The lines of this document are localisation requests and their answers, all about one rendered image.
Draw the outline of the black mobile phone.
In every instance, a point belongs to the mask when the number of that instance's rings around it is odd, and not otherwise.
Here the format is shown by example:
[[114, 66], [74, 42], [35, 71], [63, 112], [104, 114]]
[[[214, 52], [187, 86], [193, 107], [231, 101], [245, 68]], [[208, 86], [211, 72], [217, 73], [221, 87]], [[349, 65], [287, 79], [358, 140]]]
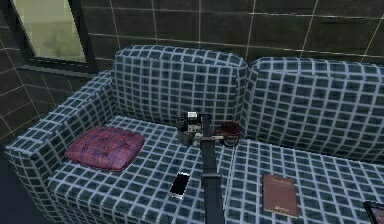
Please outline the black mobile phone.
[[178, 172], [172, 186], [170, 188], [170, 195], [177, 199], [183, 199], [186, 187], [189, 183], [190, 175], [184, 172]]

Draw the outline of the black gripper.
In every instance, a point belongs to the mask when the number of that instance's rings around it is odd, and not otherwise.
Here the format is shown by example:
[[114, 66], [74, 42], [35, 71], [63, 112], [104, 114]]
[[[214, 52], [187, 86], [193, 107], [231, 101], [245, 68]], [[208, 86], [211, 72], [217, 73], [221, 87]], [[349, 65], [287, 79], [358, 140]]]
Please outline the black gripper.
[[204, 136], [201, 134], [201, 120], [198, 115], [181, 116], [176, 121], [178, 140], [185, 147], [198, 146], [200, 141], [217, 141], [225, 147], [235, 147], [238, 145], [240, 135], [213, 135]]

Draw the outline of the dark red vessel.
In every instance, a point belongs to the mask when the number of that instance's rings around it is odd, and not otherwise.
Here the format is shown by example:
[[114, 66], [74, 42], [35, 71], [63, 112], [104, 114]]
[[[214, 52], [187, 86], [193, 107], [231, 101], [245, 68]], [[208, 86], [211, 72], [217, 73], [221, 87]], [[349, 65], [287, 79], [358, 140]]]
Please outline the dark red vessel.
[[238, 136], [240, 125], [237, 121], [223, 121], [216, 133], [222, 136]]

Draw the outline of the blue white checked sofa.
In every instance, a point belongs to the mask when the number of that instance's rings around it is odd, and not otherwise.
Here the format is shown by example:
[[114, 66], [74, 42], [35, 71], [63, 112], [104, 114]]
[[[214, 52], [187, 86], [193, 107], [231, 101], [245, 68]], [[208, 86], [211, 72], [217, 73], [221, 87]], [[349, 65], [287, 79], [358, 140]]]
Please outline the blue white checked sofa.
[[[6, 153], [56, 224], [205, 224], [200, 149], [176, 129], [189, 111], [240, 125], [236, 147], [215, 149], [225, 224], [371, 224], [363, 203], [384, 204], [384, 66], [374, 64], [133, 45]], [[64, 156], [97, 126], [145, 137], [124, 170]], [[190, 175], [183, 199], [170, 195], [178, 172]], [[298, 218], [263, 210], [266, 174], [294, 180]]]

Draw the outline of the dark framed window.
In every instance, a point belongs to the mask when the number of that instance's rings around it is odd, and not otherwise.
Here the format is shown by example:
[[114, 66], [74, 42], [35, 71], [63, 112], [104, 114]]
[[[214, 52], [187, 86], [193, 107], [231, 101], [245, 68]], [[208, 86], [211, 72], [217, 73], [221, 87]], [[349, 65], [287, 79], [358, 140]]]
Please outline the dark framed window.
[[98, 72], [81, 0], [0, 0], [25, 69]]

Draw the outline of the black framed tablet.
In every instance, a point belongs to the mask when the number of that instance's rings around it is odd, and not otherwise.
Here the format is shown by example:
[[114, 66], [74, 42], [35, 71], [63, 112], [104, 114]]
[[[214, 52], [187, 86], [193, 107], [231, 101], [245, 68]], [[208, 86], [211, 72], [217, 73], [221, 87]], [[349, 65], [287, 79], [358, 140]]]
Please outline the black framed tablet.
[[365, 201], [363, 207], [371, 224], [384, 224], [384, 204]]

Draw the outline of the red plaid cushion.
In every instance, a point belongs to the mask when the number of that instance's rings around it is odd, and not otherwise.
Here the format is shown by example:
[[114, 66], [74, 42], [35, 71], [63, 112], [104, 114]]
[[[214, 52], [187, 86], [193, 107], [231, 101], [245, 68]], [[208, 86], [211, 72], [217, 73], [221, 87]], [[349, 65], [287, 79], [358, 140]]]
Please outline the red plaid cushion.
[[145, 137], [129, 130], [97, 126], [80, 134], [64, 156], [101, 170], [122, 171], [138, 156]]

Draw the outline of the brown book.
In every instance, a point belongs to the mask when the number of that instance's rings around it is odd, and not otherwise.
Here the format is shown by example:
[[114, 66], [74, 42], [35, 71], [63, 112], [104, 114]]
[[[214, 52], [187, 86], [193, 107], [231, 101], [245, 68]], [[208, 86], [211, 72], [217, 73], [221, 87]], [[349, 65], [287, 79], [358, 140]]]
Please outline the brown book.
[[264, 211], [292, 218], [299, 217], [294, 180], [266, 174], [262, 179], [262, 207]]

